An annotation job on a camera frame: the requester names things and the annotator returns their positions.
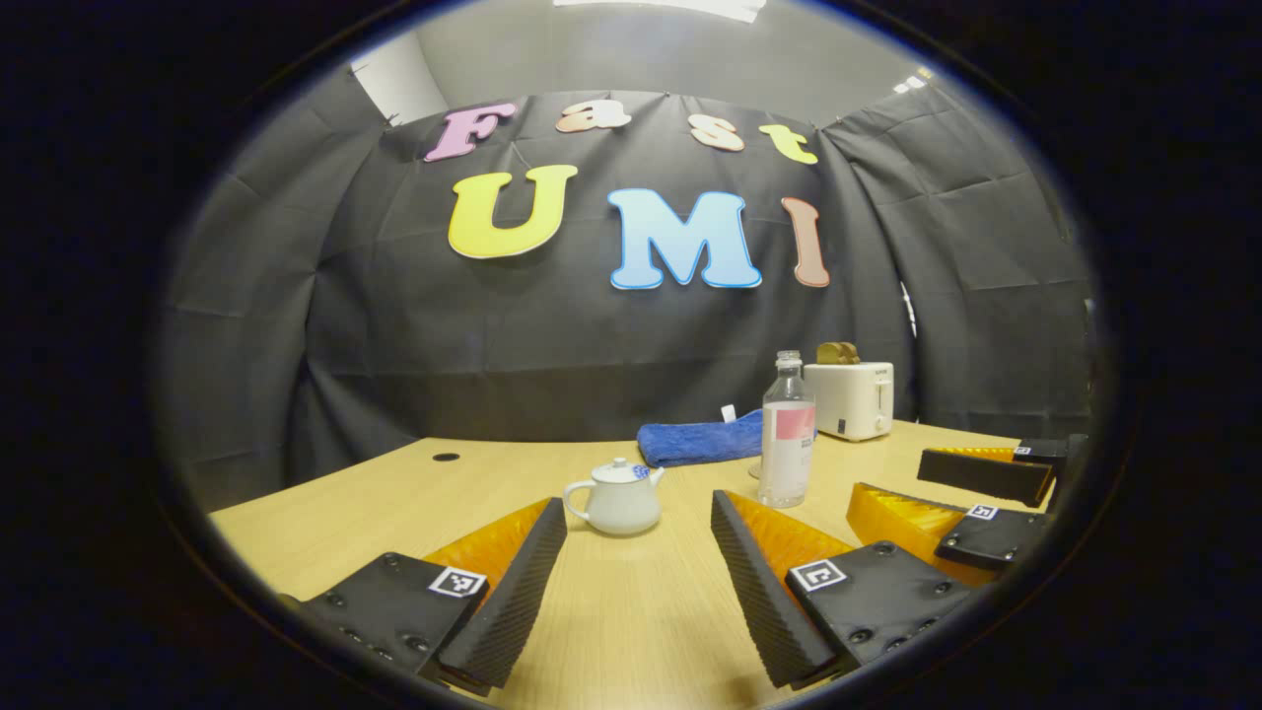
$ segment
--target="ceiling light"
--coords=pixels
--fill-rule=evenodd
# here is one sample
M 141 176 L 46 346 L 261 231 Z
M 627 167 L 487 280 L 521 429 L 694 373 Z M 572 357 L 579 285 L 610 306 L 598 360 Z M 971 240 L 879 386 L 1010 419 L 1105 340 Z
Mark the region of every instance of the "ceiling light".
M 658 5 L 661 8 L 681 8 L 698 13 L 709 13 L 742 23 L 752 23 L 758 16 L 758 10 L 767 4 L 767 0 L 553 0 L 553 6 L 564 8 L 568 5 Z

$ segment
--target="table surface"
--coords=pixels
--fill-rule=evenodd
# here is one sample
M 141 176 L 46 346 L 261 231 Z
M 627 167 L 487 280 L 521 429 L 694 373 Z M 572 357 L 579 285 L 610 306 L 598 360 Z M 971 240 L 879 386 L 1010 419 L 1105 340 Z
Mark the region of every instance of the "table surface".
M 846 522 L 856 482 L 955 506 L 1032 511 L 916 480 L 925 448 L 1016 445 L 909 422 L 863 443 L 820 435 L 806 501 L 784 512 L 858 546 Z M 434 462 L 440 453 L 459 459 Z M 382 552 L 423 557 L 501 516 L 559 497 L 615 457 L 642 463 L 634 441 L 424 439 L 211 518 L 262 581 L 305 600 Z M 661 522 L 636 537 L 597 533 L 565 512 L 568 538 L 534 631 L 506 687 L 486 700 L 510 709 L 729 709 L 795 695 L 767 680 L 709 530 L 716 489 L 756 497 L 748 474 L 756 462 L 668 469 L 658 487 Z M 575 506 L 586 496 L 575 493 Z

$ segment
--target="black fabric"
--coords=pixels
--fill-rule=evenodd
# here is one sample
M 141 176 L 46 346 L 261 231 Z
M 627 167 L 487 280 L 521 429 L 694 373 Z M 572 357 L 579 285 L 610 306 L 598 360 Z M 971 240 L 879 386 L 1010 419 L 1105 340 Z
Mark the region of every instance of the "black fabric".
M 617 130 L 555 130 L 562 108 L 612 97 L 632 116 Z M 851 339 L 864 359 L 912 372 L 897 276 L 875 214 L 832 163 L 796 163 L 757 131 L 811 127 L 727 103 L 651 92 L 509 98 L 517 112 L 467 155 L 420 161 L 443 130 L 435 115 L 391 130 L 350 185 L 324 245 L 308 324 L 310 377 L 299 387 L 295 457 L 317 477 L 422 436 L 511 441 L 634 439 L 647 422 L 717 421 L 723 405 L 761 406 L 775 352 Z M 741 153 L 699 144 L 688 115 L 731 120 Z M 473 260 L 447 227 L 466 177 L 509 172 L 497 226 L 522 223 L 538 165 L 572 164 L 560 230 L 526 253 Z M 658 190 L 687 218 L 708 190 L 740 194 L 746 241 L 764 281 L 721 289 L 618 290 L 621 218 L 610 192 Z M 782 197 L 820 209 L 827 288 L 793 275 L 796 246 Z M 896 416 L 914 416 L 902 388 Z
M 911 296 L 920 421 L 1018 439 L 1087 431 L 1089 271 L 1015 136 L 933 87 L 823 132 Z
M 312 86 L 226 165 L 173 246 L 155 421 L 208 509 L 294 483 L 286 444 L 316 264 L 382 130 L 353 77 Z
M 604 97 L 632 121 L 555 130 L 562 108 Z M 809 359 L 838 339 L 893 363 L 897 419 L 1080 429 L 1082 264 L 1025 161 L 958 103 L 921 90 L 817 131 L 656 92 L 507 101 L 516 113 L 472 153 L 425 163 L 443 115 L 386 130 L 339 74 L 232 164 L 175 252 L 159 333 L 169 453 L 206 508 L 425 436 L 630 440 L 644 424 L 717 421 L 723 405 L 760 406 L 777 349 Z M 747 148 L 699 144 L 694 112 L 732 121 Z M 766 124 L 808 136 L 819 163 L 781 155 Z M 510 227 L 533 209 L 525 172 L 546 164 L 578 168 L 550 241 L 488 260 L 451 248 L 456 182 L 511 173 L 495 207 Z M 654 189 L 681 218 L 703 192 L 741 195 L 762 284 L 613 288 L 620 188 Z M 820 212 L 827 288 L 793 275 L 782 197 Z

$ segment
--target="foam letter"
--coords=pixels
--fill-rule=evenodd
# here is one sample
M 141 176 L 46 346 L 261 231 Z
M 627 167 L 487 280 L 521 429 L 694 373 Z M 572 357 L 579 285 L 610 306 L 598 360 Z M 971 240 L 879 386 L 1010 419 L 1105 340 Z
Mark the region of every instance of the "foam letter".
M 830 279 L 824 270 L 824 259 L 819 255 L 819 232 L 815 231 L 819 212 L 796 197 L 785 197 L 780 204 L 789 212 L 793 233 L 798 237 L 798 265 L 794 266 L 793 275 L 803 285 L 824 288 Z
M 688 125 L 693 126 L 689 132 L 703 145 L 718 148 L 719 150 L 745 150 L 745 141 L 736 135 L 736 126 L 726 119 L 716 119 L 705 113 L 693 113 L 688 116 Z
M 473 151 L 471 135 L 481 139 L 491 135 L 495 126 L 500 124 L 500 116 L 509 117 L 517 110 L 512 103 L 498 103 L 496 106 L 482 106 L 467 111 L 454 111 L 443 119 L 447 127 L 438 139 L 438 145 L 425 154 L 425 161 L 433 163 L 444 158 L 454 158 Z
M 530 251 L 544 243 L 560 226 L 565 211 L 565 180 L 578 174 L 574 165 L 541 165 L 526 172 L 535 182 L 535 203 L 526 223 L 500 228 L 491 223 L 500 188 L 512 182 L 509 173 L 464 178 L 452 185 L 456 208 L 447 241 L 457 253 L 472 259 L 495 259 Z
M 771 136 L 771 141 L 776 144 L 776 150 L 779 150 L 785 158 L 798 160 L 799 163 L 806 163 L 808 165 L 814 165 L 819 161 L 819 158 L 817 158 L 814 153 L 806 153 L 801 148 L 798 148 L 799 143 L 806 143 L 806 137 L 789 130 L 789 126 L 776 124 L 770 126 L 758 126 L 758 130 Z
M 631 116 L 622 110 L 622 102 L 612 98 L 574 103 L 560 115 L 557 130 L 562 132 L 578 132 L 593 127 L 618 127 L 631 122 Z
M 610 203 L 622 213 L 622 266 L 613 271 L 616 288 L 658 288 L 664 276 L 652 265 L 650 246 L 658 248 L 670 275 L 680 284 L 693 280 L 702 248 L 709 265 L 702 280 L 719 288 L 753 288 L 762 274 L 750 262 L 741 230 L 745 199 L 728 192 L 705 192 L 697 198 L 688 223 L 652 189 L 615 189 Z

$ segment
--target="letter m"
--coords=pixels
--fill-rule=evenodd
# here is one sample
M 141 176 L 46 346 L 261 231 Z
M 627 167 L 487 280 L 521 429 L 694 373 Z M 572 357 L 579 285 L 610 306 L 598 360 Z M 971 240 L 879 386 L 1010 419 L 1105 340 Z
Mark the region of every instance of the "letter m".
M 680 284 L 693 280 L 702 250 L 709 264 L 702 280 L 719 288 L 753 288 L 762 274 L 750 262 L 750 250 L 741 230 L 745 199 L 729 192 L 705 192 L 697 198 L 688 222 L 652 189 L 615 189 L 610 203 L 622 213 L 622 266 L 610 280 L 617 288 L 656 288 L 664 280 L 652 265 L 650 246 Z

